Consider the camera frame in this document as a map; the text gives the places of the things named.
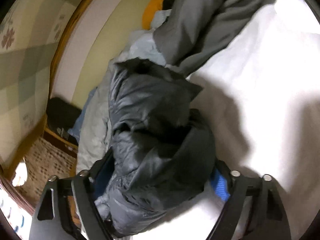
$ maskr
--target blue cloth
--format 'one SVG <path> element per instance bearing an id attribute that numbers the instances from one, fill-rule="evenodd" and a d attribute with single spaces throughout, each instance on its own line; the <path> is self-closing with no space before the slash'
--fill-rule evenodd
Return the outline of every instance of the blue cloth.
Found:
<path id="1" fill-rule="evenodd" d="M 92 99 L 94 93 L 96 92 L 97 88 L 94 88 L 90 91 L 88 99 L 86 101 L 86 103 L 84 104 L 84 107 L 81 111 L 80 116 L 78 117 L 78 119 L 76 120 L 75 124 L 73 125 L 73 127 L 71 129 L 68 130 L 68 133 L 73 136 L 74 138 L 76 138 L 77 142 L 79 143 L 80 141 L 80 133 L 81 133 L 81 128 L 82 128 L 82 123 L 84 120 L 84 115 L 85 115 L 85 111 L 87 110 L 87 107 L 90 103 L 90 100 Z"/>
<path id="2" fill-rule="evenodd" d="M 215 194 L 219 198 L 221 198 L 223 201 L 228 200 L 230 194 L 228 192 L 227 180 L 222 176 L 218 169 L 215 169 L 215 171 L 211 174 L 210 184 Z"/>

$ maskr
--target wooden shelf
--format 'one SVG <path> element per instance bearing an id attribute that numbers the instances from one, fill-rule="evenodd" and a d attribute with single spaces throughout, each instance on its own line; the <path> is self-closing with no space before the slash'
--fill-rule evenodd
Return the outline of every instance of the wooden shelf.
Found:
<path id="1" fill-rule="evenodd" d="M 67 146 L 70 146 L 73 149 L 78 150 L 78 146 L 77 145 L 74 145 L 73 143 L 70 143 L 70 142 L 66 141 L 65 139 L 61 138 L 59 135 L 57 135 L 53 131 L 51 131 L 47 126 L 44 128 L 44 131 L 47 132 L 48 134 L 50 134 L 51 136 L 55 137 L 59 141 L 63 142 Z"/>

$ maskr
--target beige wall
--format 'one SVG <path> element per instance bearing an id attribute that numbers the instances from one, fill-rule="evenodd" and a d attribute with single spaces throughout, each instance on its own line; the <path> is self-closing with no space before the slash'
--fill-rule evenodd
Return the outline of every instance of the beige wall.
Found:
<path id="1" fill-rule="evenodd" d="M 64 49 L 51 97 L 72 101 L 81 69 L 106 21 L 121 0 L 93 0 L 81 16 Z"/>
<path id="2" fill-rule="evenodd" d="M 88 93 L 97 86 L 108 66 L 127 43 L 131 31 L 141 29 L 144 9 L 150 0 L 121 0 L 100 31 L 84 62 L 72 103 L 83 107 Z"/>

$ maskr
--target wooden edge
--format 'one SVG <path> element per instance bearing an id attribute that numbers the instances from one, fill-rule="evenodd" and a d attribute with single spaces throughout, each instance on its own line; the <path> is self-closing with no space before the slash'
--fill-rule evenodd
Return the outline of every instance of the wooden edge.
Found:
<path id="1" fill-rule="evenodd" d="M 18 149 L 15 152 L 9 167 L 4 169 L 4 176 L 7 180 L 11 181 L 19 162 L 22 160 L 26 152 L 28 152 L 28 150 L 31 148 L 33 143 L 42 135 L 46 123 L 47 115 L 44 114 L 31 133 L 29 133 L 18 146 Z"/>
<path id="2" fill-rule="evenodd" d="M 77 145 L 74 145 L 73 143 L 70 143 L 68 141 L 66 141 L 65 139 L 61 138 L 59 135 L 57 135 L 56 133 L 54 133 L 53 131 L 51 131 L 47 126 L 44 128 L 44 131 L 49 133 L 51 136 L 57 138 L 58 140 L 60 140 L 61 142 L 63 142 L 64 144 L 72 147 L 73 149 L 78 149 Z"/>
<path id="3" fill-rule="evenodd" d="M 70 177 L 74 177 L 76 175 L 76 163 L 74 163 L 74 165 L 72 166 L 71 170 L 70 170 Z M 69 205 L 70 205 L 70 213 L 71 213 L 71 217 L 72 217 L 72 221 L 74 222 L 74 224 L 78 227 L 81 228 L 81 221 L 76 213 L 76 203 L 74 200 L 73 196 L 69 196 L 68 197 L 69 200 Z"/>
<path id="4" fill-rule="evenodd" d="M 60 60 L 62 58 L 63 52 L 66 48 L 66 45 L 71 37 L 72 32 L 74 31 L 76 24 L 78 23 L 79 19 L 87 9 L 87 7 L 90 5 L 90 3 L 93 0 L 82 0 L 74 13 L 72 14 L 70 20 L 67 23 L 66 28 L 64 29 L 57 50 L 53 56 L 53 59 L 51 61 L 51 66 L 50 66 L 50 83 L 49 83 L 49 98 L 51 96 L 52 92 L 52 87 L 54 83 L 54 78 L 57 72 L 58 65 L 60 63 Z"/>

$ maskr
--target wooden frame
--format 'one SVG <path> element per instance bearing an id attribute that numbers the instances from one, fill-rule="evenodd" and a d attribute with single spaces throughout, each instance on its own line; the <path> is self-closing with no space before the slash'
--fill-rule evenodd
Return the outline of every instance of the wooden frame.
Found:
<path id="1" fill-rule="evenodd" d="M 59 66 L 60 60 L 62 58 L 63 52 L 66 48 L 66 45 L 68 44 L 68 41 L 71 37 L 72 32 L 74 31 L 79 19 L 84 14 L 87 7 L 90 5 L 90 3 L 93 0 L 82 0 L 80 4 L 77 6 L 76 10 L 73 12 L 70 20 L 67 23 L 66 28 L 64 29 L 60 41 L 58 43 L 58 47 L 56 49 L 56 52 L 52 58 L 51 65 L 50 65 L 50 81 L 49 81 L 49 95 L 50 98 L 52 87 L 54 83 L 55 74 L 57 72 L 57 68 Z M 19 164 L 19 162 L 22 160 L 25 153 L 31 148 L 32 144 L 41 136 L 46 130 L 49 132 L 50 130 L 47 128 L 47 116 L 44 114 L 44 116 L 41 118 L 41 120 L 38 122 L 38 124 L 35 126 L 35 128 L 29 133 L 29 135 L 21 142 L 21 144 L 18 146 L 17 151 L 15 152 L 15 155 L 13 157 L 13 160 L 10 164 L 10 166 L 7 169 L 4 169 L 4 175 L 5 177 L 11 181 L 13 175 L 15 174 L 15 170 Z M 62 142 L 65 142 L 62 138 L 59 136 L 56 136 L 59 140 Z"/>

